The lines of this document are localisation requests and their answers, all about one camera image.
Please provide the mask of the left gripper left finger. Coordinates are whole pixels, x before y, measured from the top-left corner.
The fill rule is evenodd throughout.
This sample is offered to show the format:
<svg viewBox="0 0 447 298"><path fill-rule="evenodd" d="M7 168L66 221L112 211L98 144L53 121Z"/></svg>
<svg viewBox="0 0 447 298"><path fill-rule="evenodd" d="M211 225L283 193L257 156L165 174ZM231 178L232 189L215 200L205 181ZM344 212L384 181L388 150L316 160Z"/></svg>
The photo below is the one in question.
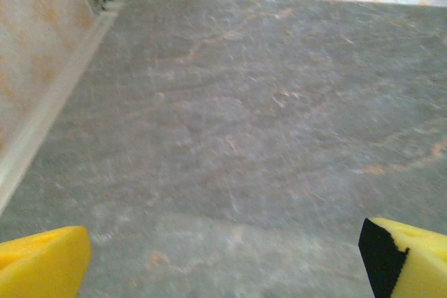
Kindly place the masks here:
<svg viewBox="0 0 447 298"><path fill-rule="evenodd" d="M1 243L2 297L76 297L91 256L88 231L67 226Z"/></svg>

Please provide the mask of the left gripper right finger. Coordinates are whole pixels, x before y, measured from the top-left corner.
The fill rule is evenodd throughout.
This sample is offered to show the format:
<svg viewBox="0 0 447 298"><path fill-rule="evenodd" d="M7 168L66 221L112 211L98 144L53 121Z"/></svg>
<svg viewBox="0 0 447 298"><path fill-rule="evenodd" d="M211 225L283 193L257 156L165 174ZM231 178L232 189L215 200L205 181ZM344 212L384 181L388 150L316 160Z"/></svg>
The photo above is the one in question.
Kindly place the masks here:
<svg viewBox="0 0 447 298"><path fill-rule="evenodd" d="M358 247L375 297L446 298L446 235L366 218Z"/></svg>

